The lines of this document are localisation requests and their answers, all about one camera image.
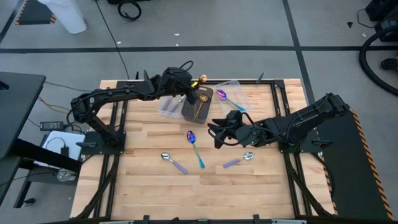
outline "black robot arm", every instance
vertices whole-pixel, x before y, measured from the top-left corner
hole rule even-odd
[[[75,121],[87,123],[97,133],[100,133],[106,145],[117,146],[119,144],[118,135],[114,127],[104,124],[97,117],[97,113],[103,105],[123,100],[147,101],[159,99],[161,96],[176,95],[186,95],[188,102],[193,104],[197,99],[195,90],[198,85],[192,87],[192,83],[192,76],[186,70],[169,67],[161,76],[155,75],[134,86],[127,85],[123,88],[108,88],[84,93],[72,99],[71,112]]]
[[[217,149],[223,144],[260,147],[276,141],[298,146],[313,128],[335,116],[344,116],[348,111],[349,106],[340,96],[328,93],[314,104],[283,117],[254,122],[245,112],[231,111],[225,119],[213,119],[217,125],[208,124],[208,132],[215,139]],[[243,115],[251,124],[243,123]],[[227,143],[226,138],[238,141]]]

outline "clear plastic container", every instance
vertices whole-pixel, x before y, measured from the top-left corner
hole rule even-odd
[[[163,116],[171,118],[182,118],[181,110],[185,99],[184,96],[164,96],[159,99],[158,110]]]
[[[223,90],[226,93],[227,99],[232,101],[233,103],[239,105],[248,113],[250,110],[250,102],[244,91],[237,80],[231,80],[228,82],[223,82],[216,85],[216,91]],[[223,111],[224,116],[226,116],[231,110],[239,110],[235,105],[230,103],[228,100],[222,100],[215,92],[215,95],[220,103],[221,110]]]

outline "black desk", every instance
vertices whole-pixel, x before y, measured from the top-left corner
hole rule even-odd
[[[18,168],[32,170],[34,161],[78,172],[81,162],[18,139],[39,96],[45,76],[0,72],[9,88],[0,90],[0,205]]]

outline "black metal frame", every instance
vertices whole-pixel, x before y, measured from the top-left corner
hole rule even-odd
[[[280,92],[282,95],[282,101],[284,104],[284,110],[286,114],[290,114],[290,107],[289,107],[289,102],[287,101],[287,94],[285,90],[285,85],[283,80],[238,80],[240,84],[242,85],[270,85],[271,87],[271,92],[272,92],[272,98],[275,106],[275,113],[277,116],[282,116],[280,112],[280,106],[279,106],[279,101],[278,101],[278,96],[277,96],[277,88],[280,88]],[[139,81],[118,81],[117,86],[125,86],[125,85],[134,85]],[[225,80],[208,80],[206,82],[206,85],[216,85],[219,83],[225,82]],[[122,108],[122,115],[121,115],[121,120],[119,123],[119,131],[124,131],[124,123],[126,120],[126,109],[127,109],[127,101],[123,101],[123,108]],[[117,110],[118,110],[118,103],[114,103],[113,105],[113,110],[111,114],[111,126],[114,126],[115,120],[116,120],[116,115],[117,115]],[[312,205],[320,205],[315,197],[311,194],[311,192],[307,189],[305,186],[305,178],[303,175],[303,169],[302,169],[302,163],[300,159],[300,152],[302,150],[298,150],[294,153],[295,157],[295,166],[297,171],[295,171],[293,164],[290,160],[290,152],[286,151],[284,149],[283,144],[279,144],[279,150],[283,153],[284,161],[285,161],[285,167],[287,171],[287,178],[289,182],[289,190],[290,190],[290,196],[292,199],[292,207],[294,211],[294,217],[295,219],[301,219],[301,220],[316,220],[318,222],[322,223],[333,223],[333,222],[341,222],[341,223],[356,223],[358,221],[365,221],[365,220],[352,220],[352,219],[341,219],[338,217],[334,216],[328,216],[328,217],[323,217],[323,218],[317,218],[312,216],[311,212],[311,206]],[[72,218],[69,221],[64,221],[64,222],[55,222],[57,224],[61,223],[99,223],[99,222],[106,222],[106,221],[111,221],[111,213],[112,213],[112,207],[113,207],[113,198],[114,198],[114,190],[116,187],[116,176],[117,176],[117,171],[118,171],[118,164],[119,164],[119,155],[114,156],[114,161],[112,164],[111,170],[106,174],[106,170],[108,168],[109,164],[109,155],[104,155],[104,160],[103,160],[103,165],[101,168],[101,176],[99,178],[99,186],[98,186],[98,191],[95,193],[93,198],[91,199],[90,203],[84,211],[79,214],[76,218]],[[302,191],[302,196],[304,199],[304,206],[305,206],[305,213],[306,215],[301,215],[300,214],[300,208],[299,208],[299,203],[297,200],[297,193],[295,190],[295,184],[297,184],[301,191]],[[108,200],[106,204],[106,215],[104,217],[99,217],[100,215],[100,209],[101,209],[101,198],[102,194],[109,185],[109,195],[108,195]],[[88,218],[90,216],[90,213],[93,211],[93,218]],[[321,209],[318,209],[317,211],[319,215],[329,215],[326,211],[324,211],[321,207]],[[254,215],[254,218],[251,220],[179,220],[181,223],[255,223],[255,224],[260,224],[260,223],[275,223],[271,219],[260,219],[258,215]],[[170,223],[172,222],[171,220],[151,220],[149,221],[149,216],[144,215],[143,220],[134,220],[134,223],[142,223],[142,224],[149,224],[151,223]],[[376,223],[371,220],[366,220],[366,223]]]

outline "wooden table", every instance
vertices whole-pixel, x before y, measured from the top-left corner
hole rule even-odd
[[[291,112],[305,107],[301,81],[284,81]],[[114,88],[116,82],[102,81],[101,88]],[[251,103],[249,114],[253,120],[275,116],[268,85],[242,86]],[[143,215],[150,215],[151,220],[252,219],[253,214],[259,214],[260,218],[294,217],[284,159],[277,143],[255,149],[241,146],[215,149],[207,125],[163,117],[157,111],[158,103],[131,100],[128,104],[126,149],[119,163],[112,220],[142,220]],[[111,108],[112,104],[105,105],[98,113],[105,123],[109,123]],[[206,123],[212,118],[224,118],[216,98],[211,102]],[[197,136],[206,169],[200,169],[193,147],[185,138],[188,130]],[[223,168],[225,162],[248,151],[254,153],[253,160]],[[169,161],[162,160],[162,152],[168,152],[189,174],[183,175]],[[301,158],[308,188],[333,213],[323,166],[309,154],[302,154]],[[83,164],[71,217],[79,214],[96,192],[102,161],[103,156],[93,156]],[[301,193],[296,189],[303,213]],[[104,198],[102,205],[104,215]]]

